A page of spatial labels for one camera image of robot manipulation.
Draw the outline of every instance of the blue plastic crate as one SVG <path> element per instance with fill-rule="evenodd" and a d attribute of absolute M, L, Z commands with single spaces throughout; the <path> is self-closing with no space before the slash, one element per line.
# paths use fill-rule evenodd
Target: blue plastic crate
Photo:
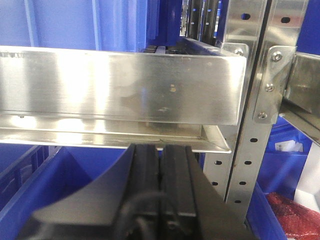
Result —
<path fill-rule="evenodd" d="M 303 152 L 266 152 L 257 178 L 262 191 L 293 200 L 307 157 Z"/>
<path fill-rule="evenodd" d="M 302 152 L 309 153 L 312 141 L 304 135 L 301 131 L 293 127 L 282 117 L 278 118 L 277 123 L 272 127 L 269 140 L 265 151 L 271 153 L 279 153 L 276 144 L 281 145 L 283 142 L 295 141 L 302 144 Z"/>
<path fill-rule="evenodd" d="M 0 172 L 1 211 L 32 173 L 44 162 L 44 159 L 48 157 L 49 147 L 3 144 L 1 145 L 0 152 L 5 153 L 2 157 L 7 158 L 6 164 L 10 157 L 12 160 L 15 160 L 4 171 Z"/>
<path fill-rule="evenodd" d="M 259 184 L 255 185 L 246 219 L 260 240 L 287 239 Z"/>
<path fill-rule="evenodd" d="M 175 45 L 182 0 L 1 0 L 0 45 L 140 52 Z"/>
<path fill-rule="evenodd" d="M 32 147 L 33 145 L 0 143 L 0 173 Z"/>
<path fill-rule="evenodd" d="M 85 147 L 56 148 L 19 190 L 13 196 L 10 195 L 10 200 L 0 211 L 1 239 L 15 239 L 34 210 L 84 187 L 109 169 L 123 151 Z"/>

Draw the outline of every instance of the white label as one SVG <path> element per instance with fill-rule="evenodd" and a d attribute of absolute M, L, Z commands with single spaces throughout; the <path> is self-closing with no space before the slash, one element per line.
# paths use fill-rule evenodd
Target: white label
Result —
<path fill-rule="evenodd" d="M 295 140 L 282 141 L 275 143 L 275 150 L 281 152 L 303 152 L 304 146 L 302 143 L 296 142 Z"/>

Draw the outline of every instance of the bolt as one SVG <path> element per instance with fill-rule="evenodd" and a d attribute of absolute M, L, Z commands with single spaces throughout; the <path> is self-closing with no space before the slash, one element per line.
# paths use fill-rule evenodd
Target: bolt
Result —
<path fill-rule="evenodd" d="M 260 112 L 258 115 L 258 118 L 261 120 L 265 120 L 268 117 L 268 115 L 265 112 Z"/>
<path fill-rule="evenodd" d="M 275 86 L 272 84 L 272 83 L 267 83 L 266 85 L 265 85 L 265 91 L 266 92 L 272 92 L 273 90 L 275 90 Z"/>
<path fill-rule="evenodd" d="M 239 56 L 243 56 L 244 55 L 244 51 L 241 48 L 237 48 L 236 50 L 234 50 L 234 53 L 239 55 Z"/>
<path fill-rule="evenodd" d="M 272 54 L 272 61 L 274 62 L 279 62 L 281 59 L 282 59 L 282 53 L 280 51 L 275 51 L 273 54 Z"/>

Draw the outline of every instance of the stainless steel beam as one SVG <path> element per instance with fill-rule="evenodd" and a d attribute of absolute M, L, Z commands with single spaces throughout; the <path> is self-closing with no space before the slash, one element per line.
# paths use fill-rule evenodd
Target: stainless steel beam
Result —
<path fill-rule="evenodd" d="M 0 142 L 229 154 L 214 123 L 237 124 L 246 59 L 178 45 L 185 54 L 0 46 Z"/>
<path fill-rule="evenodd" d="M 320 117 L 320 56 L 296 54 L 285 98 Z"/>
<path fill-rule="evenodd" d="M 1 46 L 0 113 L 236 125 L 246 59 L 184 42 L 205 55 Z"/>
<path fill-rule="evenodd" d="M 268 52 L 274 46 L 296 46 L 308 1 L 273 0 L 269 3 L 270 5 L 267 6 L 268 16 L 265 18 L 265 32 L 262 35 L 263 41 L 257 56 L 255 74 L 252 76 L 252 87 L 240 129 L 226 197 L 227 205 L 237 213 L 241 221 L 244 221 L 246 217 L 272 127 L 271 123 L 264 124 L 256 121 L 254 115 L 256 102 L 260 97 L 259 92 L 262 88 L 265 89 L 261 82 L 267 62 L 270 60 Z M 267 103 L 266 108 L 275 108 Z"/>

